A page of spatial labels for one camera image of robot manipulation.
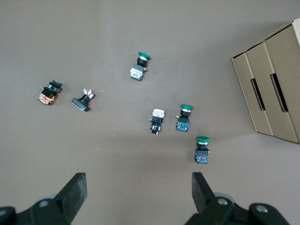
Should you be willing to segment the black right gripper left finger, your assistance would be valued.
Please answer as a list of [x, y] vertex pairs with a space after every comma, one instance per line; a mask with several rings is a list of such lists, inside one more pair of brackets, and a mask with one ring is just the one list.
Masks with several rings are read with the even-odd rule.
[[70, 225], [87, 198], [86, 174], [76, 173], [54, 197], [42, 199], [17, 213], [12, 206], [0, 208], [2, 225]]

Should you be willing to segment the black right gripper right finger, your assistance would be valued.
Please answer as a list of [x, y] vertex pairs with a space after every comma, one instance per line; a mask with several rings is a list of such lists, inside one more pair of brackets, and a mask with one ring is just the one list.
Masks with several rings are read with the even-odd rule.
[[225, 196], [216, 196], [201, 172], [192, 173], [192, 197], [197, 209], [187, 225], [288, 225], [273, 206], [253, 203], [240, 207]]

